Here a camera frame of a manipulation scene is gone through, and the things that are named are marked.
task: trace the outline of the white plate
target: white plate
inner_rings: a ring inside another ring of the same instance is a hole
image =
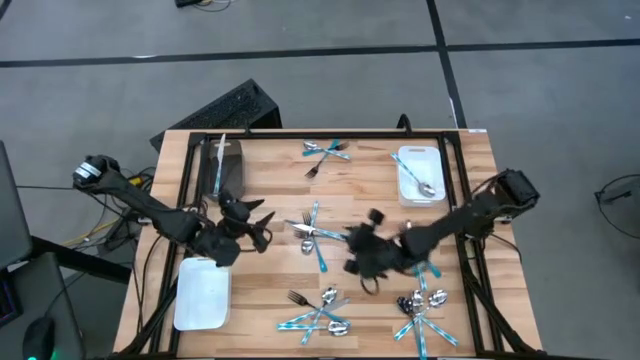
[[[180,264],[173,326],[180,331],[217,329],[229,318],[231,271],[206,258]]]

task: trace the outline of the computer mouse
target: computer mouse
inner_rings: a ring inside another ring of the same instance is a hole
[[[34,320],[27,327],[22,340],[24,360],[49,360],[55,344],[53,319],[47,315]]]

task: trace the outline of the utensil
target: utensil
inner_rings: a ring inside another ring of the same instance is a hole
[[[311,140],[305,140],[303,142],[305,149],[307,150],[320,150],[320,151],[324,151],[327,154],[331,154],[333,156],[337,156],[339,158],[342,158],[344,160],[351,160],[351,156],[347,155],[347,154],[340,154],[337,151],[334,150],[327,150],[327,149],[323,149],[320,146],[318,146],[318,144],[316,144],[315,142],[311,141]]]
[[[324,330],[324,329],[328,329],[328,326],[324,326],[324,325],[312,326],[308,324],[290,324],[290,323],[276,325],[276,330]]]
[[[451,345],[458,346],[459,343],[458,343],[458,340],[456,340],[456,338],[454,338],[453,336],[447,334],[446,331],[442,330],[438,325],[434,324],[429,319],[427,319],[427,318],[425,318],[424,316],[421,315],[420,316],[420,321],[425,323],[425,324],[427,324],[427,326],[429,326],[431,329],[433,329],[433,331],[438,333],[438,335],[442,336]]]
[[[413,274],[420,281],[420,290],[427,291],[428,289],[427,277],[424,275],[424,272],[422,271],[422,266],[420,266],[420,264],[413,266]]]
[[[431,185],[427,184],[426,182],[420,181],[418,177],[411,170],[409,170],[409,167],[405,165],[402,160],[400,160],[398,154],[391,153],[391,157],[409,174],[409,176],[413,178],[413,180],[418,183],[418,191],[420,192],[420,194],[424,195],[425,197],[432,197],[436,194],[436,190],[431,187]]]
[[[344,336],[349,333],[351,324],[342,323],[339,321],[331,321],[328,326],[329,334],[332,336]]]
[[[420,340],[418,341],[416,338],[416,341],[418,342],[418,349],[420,351],[420,360],[427,360],[427,344],[424,341],[424,327],[422,326],[422,319],[415,314],[414,317],[417,319],[414,321],[418,323],[418,338],[420,338]]]
[[[320,161],[318,161],[316,166],[312,167],[311,170],[307,171],[307,173],[304,174],[304,176],[307,179],[313,179],[314,177],[316,177],[316,175],[318,175],[318,171],[320,171],[320,165],[322,165],[322,163],[327,159],[327,157],[329,157],[329,154],[324,154],[324,156],[322,157],[322,159],[320,159]]]
[[[418,353],[420,354],[421,360],[427,359],[427,345],[424,341],[424,328],[422,327],[422,322],[420,321],[420,314],[416,314],[413,309],[413,300],[407,299],[404,296],[398,297],[396,300],[396,304],[400,308],[403,314],[407,315],[411,321],[407,325],[405,325],[400,331],[398,331],[393,338],[398,341],[402,339],[402,337],[409,332],[409,330],[413,327],[414,335],[416,338],[416,346],[418,347]]]
[[[424,305],[424,298],[422,297],[422,291],[414,290],[411,294],[411,301],[413,303],[413,311],[419,312],[420,308]]]
[[[309,304],[309,306],[313,307],[316,310],[309,311],[306,314],[300,315],[300,316],[298,316],[296,318],[293,318],[293,319],[291,319],[289,321],[285,321],[283,324],[295,324],[295,323],[298,323],[298,322],[300,322],[302,320],[306,320],[306,319],[316,315],[319,311],[322,312],[322,315],[327,316],[328,318],[330,318],[333,321],[338,321],[338,322],[342,322],[342,323],[346,323],[346,324],[351,324],[351,322],[349,320],[346,320],[346,319],[344,319],[344,318],[342,318],[340,316],[337,316],[337,315],[334,315],[334,314],[331,313],[331,311],[338,310],[339,308],[347,305],[350,302],[351,302],[350,298],[344,298],[344,299],[336,300],[333,303],[327,305],[324,308],[324,310],[318,309],[317,307]]]
[[[431,270],[431,272],[433,273],[433,276],[435,276],[436,278],[440,278],[442,276],[440,269],[438,269],[435,265],[433,265],[428,261],[427,261],[427,267],[429,268],[429,270]]]
[[[340,321],[331,321],[329,326],[323,325],[307,325],[307,324],[278,324],[276,325],[276,330],[329,330],[329,334],[332,336],[344,336],[349,333],[350,324],[346,324]]]
[[[320,203],[318,203],[318,201],[314,201],[313,203],[313,210],[311,211],[311,215],[309,215],[309,213],[303,213],[302,214],[302,218],[304,220],[304,223],[306,225],[309,226],[313,226],[316,223],[316,218],[318,217],[318,207],[320,206]],[[313,248],[316,248],[316,255],[318,255],[318,265],[320,265],[320,272],[327,272],[328,268],[327,268],[327,263],[324,261],[324,257],[322,256],[322,253],[320,252],[320,247],[318,246],[318,242],[316,241],[315,236],[313,236],[312,234],[309,234],[309,236],[307,237],[308,240],[311,241],[311,249],[309,250],[309,252],[311,252],[311,250],[313,250]]]
[[[301,294],[293,291],[293,290],[289,290],[289,294],[287,295],[287,297],[289,298],[289,300],[293,301],[294,303],[300,305],[300,306],[309,306],[311,308],[314,308],[315,310],[320,310],[318,309],[316,306],[314,306],[313,304],[311,304],[309,302],[309,300],[307,300],[306,297],[302,296]],[[323,310],[323,315],[326,315],[327,317],[329,317],[331,320],[334,321],[338,321],[338,322],[344,322],[344,323],[351,323],[348,320],[345,320],[339,316],[333,315],[330,313],[330,311],[336,310],[346,304],[348,304],[349,302],[351,302],[351,298],[344,298],[344,299],[340,299],[340,300],[336,300],[334,302],[332,302],[331,304],[329,304],[327,307],[325,307],[325,309]]]
[[[302,223],[298,223],[298,222],[295,222],[295,221],[292,221],[292,220],[285,220],[284,222],[286,222],[287,224],[293,226],[295,229],[300,230],[302,232],[302,234],[298,234],[296,236],[301,238],[301,239],[306,238],[306,236],[307,236],[306,234],[311,233],[314,236],[322,236],[322,237],[328,237],[328,238],[336,239],[336,240],[340,240],[340,241],[347,241],[347,236],[346,235],[342,235],[340,233],[336,233],[336,232],[328,231],[328,230],[324,230],[324,229],[319,229],[317,227],[309,226],[309,225],[302,224]]]
[[[333,142],[331,143],[331,145],[327,148],[327,150],[334,150],[334,151],[342,151],[345,150],[346,148],[349,147],[349,142],[345,141],[342,144],[339,143],[338,139],[333,140]],[[307,151],[303,151],[302,152],[302,156],[310,156],[310,155],[314,155],[314,154],[318,154],[323,152],[320,149],[316,149],[316,150],[307,150]]]
[[[320,316],[322,315],[322,310],[324,310],[325,306],[329,305],[333,302],[333,300],[335,300],[336,293],[337,292],[335,291],[335,289],[331,287],[325,290],[325,292],[322,294],[322,307],[320,308],[320,310],[318,310],[316,317],[313,318],[313,322],[311,323],[311,325],[315,326],[318,324],[318,320],[320,320]],[[312,333],[313,329],[307,330],[307,332],[304,334],[304,337],[302,338],[302,341],[300,341],[300,344],[306,345],[307,342],[309,342],[309,338],[311,337]]]
[[[447,294],[446,291],[442,289],[436,290],[429,295],[429,305],[432,308],[437,309],[442,305],[444,305],[444,303],[447,302],[448,298],[449,298],[449,295]]]
[[[302,251],[304,255],[310,255],[311,252],[313,251],[314,246],[315,244],[313,243],[313,241],[311,241],[310,238],[305,238],[300,243],[300,251]]]
[[[216,173],[216,183],[213,185],[213,196],[217,197],[220,193],[220,175],[222,174],[222,158],[224,157],[224,140],[227,138],[227,134],[222,134],[220,143],[218,144],[218,172]]]

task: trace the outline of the silver knife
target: silver knife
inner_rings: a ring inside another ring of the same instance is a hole
[[[351,322],[349,320],[346,320],[346,319],[341,318],[341,317],[339,317],[337,315],[331,314],[331,311],[338,310],[339,308],[347,305],[350,302],[351,302],[351,298],[344,298],[344,299],[336,300],[336,301],[332,302],[331,304],[329,304],[329,305],[324,307],[324,310],[322,310],[322,315],[325,315],[325,316],[327,316],[328,318],[330,318],[331,320],[334,320],[334,321],[339,321],[339,322],[344,322],[344,323],[351,324]],[[300,315],[300,316],[298,316],[296,318],[293,318],[293,319],[291,319],[289,321],[285,321],[283,324],[295,324],[297,322],[300,322],[302,320],[305,320],[305,319],[308,319],[308,318],[312,317],[317,312],[318,312],[318,310],[309,311],[308,313],[306,313],[304,315]]]
[[[340,240],[340,241],[346,241],[347,237],[346,235],[337,233],[337,232],[333,232],[333,231],[328,231],[328,230],[324,230],[324,229],[319,229],[313,226],[309,226],[307,224],[302,224],[302,223],[298,223],[295,221],[291,221],[291,220],[285,220],[285,222],[291,226],[293,226],[294,228],[298,229],[298,230],[302,230],[307,234],[311,234],[311,235],[321,235],[323,237],[329,237],[332,239],[336,239],[336,240]]]

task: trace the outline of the black box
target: black box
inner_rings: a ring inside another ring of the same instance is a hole
[[[217,98],[167,130],[175,129],[282,129],[280,110],[253,79]],[[149,142],[158,152],[164,131]]]

